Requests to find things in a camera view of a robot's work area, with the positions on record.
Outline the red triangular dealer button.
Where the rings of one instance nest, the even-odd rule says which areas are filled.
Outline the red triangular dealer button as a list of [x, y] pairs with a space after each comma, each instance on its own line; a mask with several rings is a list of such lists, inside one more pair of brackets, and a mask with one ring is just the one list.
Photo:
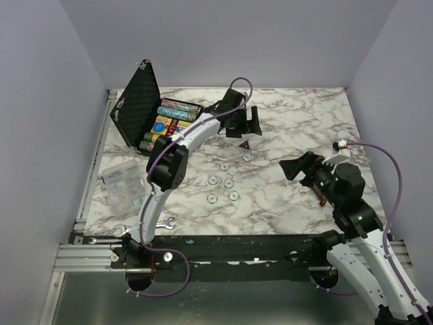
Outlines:
[[248, 150], [250, 151], [250, 142], [248, 140], [245, 140], [244, 142], [242, 142], [241, 144], [238, 145], [238, 148], [241, 148], [242, 150]]

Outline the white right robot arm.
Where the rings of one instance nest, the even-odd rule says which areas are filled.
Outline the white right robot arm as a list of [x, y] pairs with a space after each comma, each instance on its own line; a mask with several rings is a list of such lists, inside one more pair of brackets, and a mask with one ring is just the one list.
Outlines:
[[301, 185], [316, 190], [333, 208], [339, 230], [315, 238], [313, 261], [336, 267], [364, 300], [376, 324], [431, 324], [431, 304], [412, 283], [383, 223], [363, 200], [365, 180], [359, 168], [347, 162], [330, 165], [314, 152], [281, 160], [279, 165], [290, 181], [303, 173]]

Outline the black poker set case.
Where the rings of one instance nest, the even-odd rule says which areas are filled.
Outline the black poker set case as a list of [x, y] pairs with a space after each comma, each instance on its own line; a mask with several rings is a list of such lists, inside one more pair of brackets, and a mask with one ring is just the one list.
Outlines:
[[126, 145], [140, 155], [151, 154], [139, 145], [145, 133], [151, 131], [163, 99], [152, 63], [147, 59], [142, 60], [110, 112], [110, 118]]

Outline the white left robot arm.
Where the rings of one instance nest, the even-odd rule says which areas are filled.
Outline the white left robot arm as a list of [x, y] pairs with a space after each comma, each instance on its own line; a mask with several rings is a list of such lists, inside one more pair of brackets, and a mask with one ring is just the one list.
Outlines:
[[247, 134], [261, 135], [256, 106], [251, 107], [252, 118], [247, 119], [248, 93], [228, 88], [222, 100], [203, 109], [196, 121], [172, 137], [160, 136], [154, 145], [146, 167], [146, 185], [143, 204], [136, 224], [122, 235], [122, 247], [127, 260], [135, 267], [145, 266], [150, 252], [185, 255], [173, 248], [152, 248], [156, 224], [168, 197], [178, 188], [186, 175], [189, 154], [209, 137], [224, 131], [226, 137], [241, 138]]

